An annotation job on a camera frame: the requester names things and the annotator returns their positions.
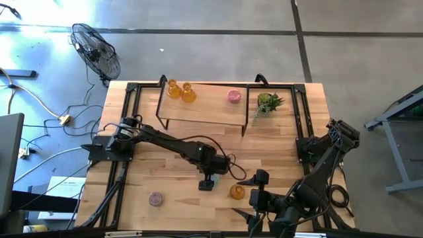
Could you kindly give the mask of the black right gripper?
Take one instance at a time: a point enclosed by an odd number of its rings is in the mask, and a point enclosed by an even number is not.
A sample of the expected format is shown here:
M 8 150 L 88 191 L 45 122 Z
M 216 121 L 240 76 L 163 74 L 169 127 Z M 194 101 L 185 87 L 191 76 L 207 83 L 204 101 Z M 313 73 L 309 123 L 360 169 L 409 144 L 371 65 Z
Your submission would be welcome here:
M 238 208 L 233 211 L 238 213 L 249 225 L 249 238 L 262 231 L 263 220 L 274 211 L 272 195 L 264 187 L 269 183 L 269 174 L 263 169 L 258 169 L 256 174 L 248 179 L 238 182 L 242 186 L 258 186 L 250 192 L 249 204 L 254 208 L 255 215 L 244 212 Z

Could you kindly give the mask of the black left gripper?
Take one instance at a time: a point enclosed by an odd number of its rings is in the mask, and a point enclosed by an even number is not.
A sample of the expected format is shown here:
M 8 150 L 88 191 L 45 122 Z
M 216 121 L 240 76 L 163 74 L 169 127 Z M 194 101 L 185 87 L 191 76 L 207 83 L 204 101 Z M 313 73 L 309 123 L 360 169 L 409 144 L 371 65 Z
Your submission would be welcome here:
M 206 157 L 202 161 L 201 172 L 204 175 L 204 179 L 198 183 L 199 191 L 212 191 L 214 187 L 214 181 L 212 180 L 212 174 L 224 175 L 229 172 L 230 160 L 222 155 L 214 155 Z

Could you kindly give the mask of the amber glass candlestick holder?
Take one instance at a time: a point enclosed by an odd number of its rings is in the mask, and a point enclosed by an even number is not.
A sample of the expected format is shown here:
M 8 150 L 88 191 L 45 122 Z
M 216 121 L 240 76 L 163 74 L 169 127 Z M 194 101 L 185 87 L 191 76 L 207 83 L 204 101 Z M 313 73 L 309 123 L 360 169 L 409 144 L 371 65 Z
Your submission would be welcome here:
M 233 199 L 241 200 L 245 197 L 245 189 L 239 184 L 234 184 L 229 190 L 229 195 Z
M 182 89 L 177 85 L 177 82 L 175 79 L 170 79 L 168 81 L 168 91 L 167 94 L 172 99 L 178 99 L 181 97 Z
M 181 99 L 184 102 L 191 103 L 196 100 L 196 93 L 192 90 L 192 86 L 190 83 L 185 82 L 182 86 L 182 89 L 183 91 L 182 91 Z

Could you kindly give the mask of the maroon patterned candle tin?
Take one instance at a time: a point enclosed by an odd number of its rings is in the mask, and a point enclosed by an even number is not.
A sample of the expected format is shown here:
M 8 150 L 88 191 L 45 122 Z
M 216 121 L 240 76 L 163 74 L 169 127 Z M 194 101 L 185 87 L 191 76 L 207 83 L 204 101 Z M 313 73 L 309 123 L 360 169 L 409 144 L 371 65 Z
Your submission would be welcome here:
M 148 197 L 149 204 L 154 207 L 160 207 L 164 202 L 164 196 L 161 192 L 154 191 Z

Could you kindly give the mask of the pink candle tin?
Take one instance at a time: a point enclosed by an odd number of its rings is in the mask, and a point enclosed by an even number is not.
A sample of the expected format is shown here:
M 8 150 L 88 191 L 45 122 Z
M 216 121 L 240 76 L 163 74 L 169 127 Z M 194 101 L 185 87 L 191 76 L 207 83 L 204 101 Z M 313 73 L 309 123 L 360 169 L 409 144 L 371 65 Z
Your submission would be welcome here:
M 241 101 L 241 92 L 237 89 L 231 89 L 227 93 L 227 100 L 232 104 L 237 104 Z

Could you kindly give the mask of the wooden shelf with black legs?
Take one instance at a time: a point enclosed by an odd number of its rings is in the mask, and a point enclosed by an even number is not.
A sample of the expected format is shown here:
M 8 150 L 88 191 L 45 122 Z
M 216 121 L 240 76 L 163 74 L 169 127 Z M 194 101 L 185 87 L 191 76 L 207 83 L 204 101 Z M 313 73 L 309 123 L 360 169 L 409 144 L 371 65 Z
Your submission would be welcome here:
M 253 83 L 247 84 L 211 84 L 190 83 L 196 93 L 196 100 L 191 103 L 184 102 L 181 97 L 172 99 L 168 96 L 168 83 L 162 86 L 156 117 L 167 129 L 171 120 L 186 122 L 203 122 L 240 126 L 244 135 L 249 122 L 249 96 L 251 89 L 268 88 L 266 78 L 258 74 Z M 231 89 L 241 92 L 241 101 L 232 104 L 227 100 L 227 93 Z

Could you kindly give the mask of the green potted succulent plant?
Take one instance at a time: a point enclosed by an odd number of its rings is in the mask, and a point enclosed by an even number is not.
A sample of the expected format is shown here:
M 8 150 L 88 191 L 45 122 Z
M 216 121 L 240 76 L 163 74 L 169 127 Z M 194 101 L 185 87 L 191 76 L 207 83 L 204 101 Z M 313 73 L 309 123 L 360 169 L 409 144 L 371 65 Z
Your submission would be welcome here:
M 277 111 L 277 107 L 283 105 L 284 99 L 277 93 L 260 93 L 257 96 L 257 109 L 254 113 L 252 124 L 255 126 L 260 117 L 267 117 L 272 111 Z

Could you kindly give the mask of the black desk edge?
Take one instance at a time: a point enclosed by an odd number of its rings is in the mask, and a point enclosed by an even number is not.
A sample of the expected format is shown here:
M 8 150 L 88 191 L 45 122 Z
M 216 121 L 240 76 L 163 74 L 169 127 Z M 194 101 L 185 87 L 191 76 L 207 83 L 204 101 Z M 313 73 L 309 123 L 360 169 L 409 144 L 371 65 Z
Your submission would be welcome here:
M 34 212 L 70 213 L 75 209 L 78 201 L 77 198 L 13 191 L 10 211 L 25 210 Z

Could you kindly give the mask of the black floor fan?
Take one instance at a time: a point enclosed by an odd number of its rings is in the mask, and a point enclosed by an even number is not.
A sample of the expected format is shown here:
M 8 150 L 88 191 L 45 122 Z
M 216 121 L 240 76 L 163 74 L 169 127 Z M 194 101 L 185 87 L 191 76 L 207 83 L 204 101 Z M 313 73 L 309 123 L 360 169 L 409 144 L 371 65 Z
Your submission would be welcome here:
M 71 27 L 70 40 L 87 67 L 99 76 L 104 87 L 119 77 L 121 67 L 115 47 L 94 28 L 84 23 L 75 23 Z

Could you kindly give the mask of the yellow object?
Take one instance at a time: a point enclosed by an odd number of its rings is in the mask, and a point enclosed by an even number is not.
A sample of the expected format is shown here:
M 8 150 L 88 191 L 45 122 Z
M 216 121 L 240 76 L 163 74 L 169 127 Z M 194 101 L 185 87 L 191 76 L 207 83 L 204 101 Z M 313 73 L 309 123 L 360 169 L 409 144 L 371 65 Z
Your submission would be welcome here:
M 23 233 L 38 233 L 38 232 L 46 232 L 48 228 L 45 225 L 25 225 L 23 227 Z

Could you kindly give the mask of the grey monitor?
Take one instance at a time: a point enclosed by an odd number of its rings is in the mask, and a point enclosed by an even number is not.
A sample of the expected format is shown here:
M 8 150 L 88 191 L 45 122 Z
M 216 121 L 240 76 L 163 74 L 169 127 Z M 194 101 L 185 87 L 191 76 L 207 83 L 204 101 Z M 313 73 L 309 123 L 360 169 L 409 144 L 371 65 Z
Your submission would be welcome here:
M 23 122 L 23 113 L 0 116 L 0 219 L 11 205 Z

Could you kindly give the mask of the black floor bar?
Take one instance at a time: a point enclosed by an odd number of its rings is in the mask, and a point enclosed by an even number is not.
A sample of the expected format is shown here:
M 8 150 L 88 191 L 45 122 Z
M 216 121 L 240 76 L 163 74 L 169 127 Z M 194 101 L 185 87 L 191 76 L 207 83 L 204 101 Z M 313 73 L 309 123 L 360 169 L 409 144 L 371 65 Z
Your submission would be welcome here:
M 7 74 L 9 77 L 23 77 L 23 78 L 35 78 L 37 72 L 34 70 L 24 70 L 24 69 L 0 69 L 0 75 Z

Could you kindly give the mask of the silver aluminium bracket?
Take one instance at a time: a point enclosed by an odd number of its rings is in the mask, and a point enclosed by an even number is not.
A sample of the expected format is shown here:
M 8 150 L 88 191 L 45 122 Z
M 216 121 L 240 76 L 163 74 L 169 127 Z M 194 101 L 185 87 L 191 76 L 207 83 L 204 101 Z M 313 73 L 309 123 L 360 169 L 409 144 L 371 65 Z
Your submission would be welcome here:
M 104 238 L 137 238 L 142 236 L 141 231 L 109 231 L 104 234 Z
M 326 233 L 296 232 L 293 238 L 327 238 Z

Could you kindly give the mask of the black aluminium rig frame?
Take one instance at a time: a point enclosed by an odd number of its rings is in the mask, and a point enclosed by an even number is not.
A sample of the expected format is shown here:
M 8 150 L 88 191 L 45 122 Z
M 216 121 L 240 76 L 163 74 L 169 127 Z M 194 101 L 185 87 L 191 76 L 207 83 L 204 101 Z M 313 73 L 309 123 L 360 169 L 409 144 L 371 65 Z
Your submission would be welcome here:
M 245 236 L 246 221 L 233 208 L 250 212 L 247 198 L 232 199 L 229 189 L 235 177 L 251 176 L 257 169 L 270 173 L 268 189 L 283 194 L 304 174 L 295 148 L 299 136 L 327 132 L 329 119 L 322 85 L 318 83 L 271 83 L 268 88 L 250 90 L 249 122 L 245 134 L 240 126 L 171 120 L 167 129 L 156 117 L 161 88 L 148 81 L 113 82 L 108 90 L 100 126 L 109 136 L 122 113 L 137 108 L 143 122 L 177 138 L 193 136 L 196 140 L 234 155 L 231 174 L 219 178 L 210 192 L 198 190 L 202 174 L 176 153 L 156 145 L 139 144 L 128 167 L 118 229 L 168 232 L 220 231 L 226 235 Z M 284 99 L 267 117 L 252 124 L 260 93 L 277 93 Z M 149 204 L 148 197 L 161 192 L 160 207 Z

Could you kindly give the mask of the grey metal table frame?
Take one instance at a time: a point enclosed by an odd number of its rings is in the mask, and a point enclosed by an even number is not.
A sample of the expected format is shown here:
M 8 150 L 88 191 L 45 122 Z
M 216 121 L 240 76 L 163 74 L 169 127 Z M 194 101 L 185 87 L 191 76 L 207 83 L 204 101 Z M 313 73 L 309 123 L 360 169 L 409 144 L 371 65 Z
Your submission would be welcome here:
M 388 139 L 401 182 L 386 187 L 389 194 L 423 188 L 423 178 L 413 179 L 406 164 L 423 162 L 423 85 L 394 101 L 382 114 L 364 125 L 372 131 L 381 126 Z

